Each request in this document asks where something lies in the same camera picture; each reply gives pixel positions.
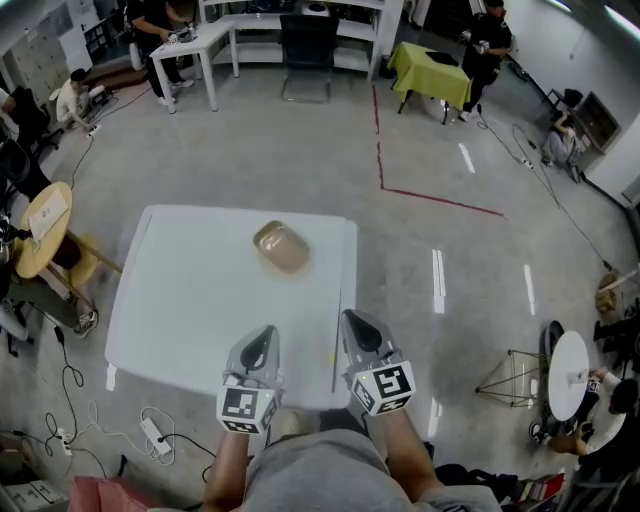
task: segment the black shirt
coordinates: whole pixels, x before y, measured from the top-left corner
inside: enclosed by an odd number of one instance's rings
[[[144,21],[156,27],[173,30],[167,16],[166,0],[129,0],[127,4],[127,18],[129,21],[144,17]],[[156,34],[148,34],[134,27],[136,43],[142,53],[151,53],[162,44],[162,39]]]
[[[464,59],[474,67],[495,69],[500,67],[502,59],[497,55],[480,55],[473,45],[487,41],[489,48],[510,48],[511,30],[502,18],[491,14],[475,14],[471,25],[471,41],[467,46]]]

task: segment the white table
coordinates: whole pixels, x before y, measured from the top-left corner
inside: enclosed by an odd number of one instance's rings
[[[295,274],[275,269],[253,245],[271,220],[309,244],[309,263]],[[357,227],[341,217],[149,206],[118,286],[107,360],[215,395],[233,344],[272,323],[280,332],[283,405],[346,407],[348,359],[338,318],[355,307],[356,254]]]
[[[577,374],[583,378],[577,382]],[[567,331],[558,340],[549,368],[549,405],[560,421],[571,418],[584,398],[589,374],[587,347],[575,331]]]
[[[225,34],[229,34],[232,56],[233,56],[233,75],[237,78],[239,76],[238,71],[238,57],[236,51],[236,32],[231,30],[233,28],[233,21],[218,20],[215,23],[204,23],[199,25],[196,29],[196,38],[188,43],[165,43],[160,46],[156,51],[151,54],[153,59],[153,65],[156,68],[160,86],[162,87],[162,93],[167,101],[167,108],[171,114],[175,113],[176,107],[173,102],[173,96],[169,82],[167,80],[167,74],[162,67],[162,59],[168,59],[170,57],[180,57],[181,55],[198,55],[200,63],[202,65],[202,73],[204,74],[204,81],[207,85],[207,94],[209,95],[209,104],[211,110],[214,112],[218,110],[218,103],[216,102],[216,92],[213,86],[213,70],[211,69],[211,60],[209,58],[209,49],[211,46],[222,38]],[[202,78],[200,67],[194,62],[196,69],[196,76],[198,80]]]

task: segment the concrete floor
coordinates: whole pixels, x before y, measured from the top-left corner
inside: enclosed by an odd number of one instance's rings
[[[582,334],[592,365],[599,364],[590,340],[597,319],[593,294],[605,271],[536,177],[476,125],[475,115],[469,123],[455,120],[442,126],[439,102],[417,95],[397,115],[399,102],[389,90],[390,81],[374,84],[377,135],[372,86],[361,74],[337,72],[326,106],[281,102],[284,73],[279,67],[242,66],[240,78],[234,79],[230,67],[222,66],[214,75],[219,112],[208,110],[204,83],[198,82],[180,95],[175,115],[167,114],[149,92],[104,120],[75,176],[73,230],[93,233],[104,251],[122,263],[149,204],[351,219],[359,227],[358,307],[390,325],[413,364],[418,393],[410,411],[423,438],[435,445],[435,463],[456,462],[523,478],[571,467],[571,456],[552,456],[530,445],[527,427],[535,408],[501,407],[474,393],[507,349],[537,350],[541,328],[551,319]],[[145,87],[122,91],[117,106]],[[486,92],[483,105],[486,120],[514,152],[514,122],[536,143],[542,141],[543,134],[532,124],[544,113],[539,99],[509,70]],[[387,188],[466,203],[504,217],[381,190],[378,142]],[[460,143],[475,174],[467,169]],[[52,181],[70,182],[87,147],[82,134],[66,135],[60,150],[43,165],[45,172]],[[525,147],[534,162],[539,161],[539,155]],[[625,272],[631,269],[637,255],[620,210],[563,172],[549,170],[548,175],[558,199],[603,256]],[[19,200],[16,215],[24,207]],[[444,261],[444,314],[434,312],[434,249]],[[525,264],[531,268],[535,314]],[[87,423],[87,402],[95,400],[106,430],[126,432],[143,447],[139,412],[153,405],[174,418],[177,432],[214,451],[221,428],[212,397],[124,372],[118,372],[114,391],[105,389],[104,348],[117,286],[116,274],[100,270],[86,287],[100,311],[98,328],[86,340],[66,332],[69,361],[85,377],[78,388],[67,376],[78,428]],[[20,347],[18,359],[0,350],[0,426],[22,428],[43,439],[48,436],[47,411],[66,429],[72,429],[72,421],[61,386],[62,351],[53,329],[36,313],[29,322],[36,333],[33,348]],[[156,418],[168,432],[167,422]],[[105,437],[97,430],[89,430],[77,444],[91,449],[109,474],[117,471],[120,454],[126,454],[132,462],[130,477],[177,507],[199,501],[200,475],[211,463],[207,454],[182,439],[169,467],[136,453],[122,437]],[[53,458],[39,446],[35,451],[63,488],[72,475],[100,474],[87,453],[77,453],[65,477],[69,460],[57,442],[53,447]]]

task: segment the office chair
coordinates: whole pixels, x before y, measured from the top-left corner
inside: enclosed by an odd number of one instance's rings
[[[20,127],[18,143],[29,150],[36,143],[36,149],[33,151],[36,161],[40,159],[45,148],[53,146],[56,150],[59,149],[53,139],[62,135],[64,130],[58,128],[53,133],[49,132],[51,115],[45,105],[40,107],[36,105],[31,89],[17,87],[11,93],[11,97],[16,101],[16,108],[11,112],[11,117]]]
[[[340,20],[322,16],[286,14],[280,16],[282,27],[282,61],[286,75],[280,97],[284,101],[299,103],[329,103],[331,98],[331,70],[333,52],[337,46]],[[301,99],[286,95],[292,71],[320,70],[325,72],[324,99]]]

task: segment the person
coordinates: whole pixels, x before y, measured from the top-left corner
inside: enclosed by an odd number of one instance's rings
[[[158,97],[158,103],[166,106],[167,102],[160,87],[158,74],[149,57],[156,48],[169,40],[173,27],[171,21],[191,23],[191,18],[182,18],[176,14],[169,2],[165,0],[129,0],[127,19],[133,25],[133,34],[138,49],[145,56],[149,83]],[[193,80],[184,80],[176,65],[176,59],[162,59],[162,67],[167,73],[174,88],[186,88],[193,85]]]
[[[546,445],[557,453],[584,457],[602,449],[618,434],[627,413],[638,401],[638,384],[633,379],[621,381],[606,368],[592,370],[590,376],[601,384],[597,394],[585,395],[576,413],[579,424],[576,432],[551,437],[538,423],[533,423],[529,435],[537,444]]]
[[[321,413],[321,432],[287,435],[248,468],[249,436],[225,432],[201,510],[500,511],[488,487],[445,487],[438,480],[429,452],[403,409],[376,418],[384,431],[386,464],[361,428],[345,428],[345,423],[331,429],[329,422],[323,426],[324,417],[336,412]],[[289,421],[289,432],[299,431],[291,427],[295,423]]]
[[[575,167],[572,159],[575,150],[575,122],[568,112],[563,112],[553,124],[542,146],[542,163],[547,167],[552,167],[556,163]]]
[[[83,117],[87,114],[90,91],[85,85],[87,72],[84,69],[76,69],[69,79],[63,84],[58,93],[56,102],[56,114],[61,123],[75,121],[85,132],[93,129]]]
[[[17,140],[20,136],[20,128],[11,118],[11,112],[16,108],[16,100],[2,87],[0,87],[0,119],[7,128],[9,136]]]
[[[485,4],[487,12],[475,14],[473,24],[466,32],[469,42],[462,61],[462,70],[473,82],[471,97],[458,115],[462,121],[467,121],[473,107],[480,101],[484,88],[498,77],[500,63],[511,50],[512,36],[504,21],[507,11],[503,0],[485,0]]]

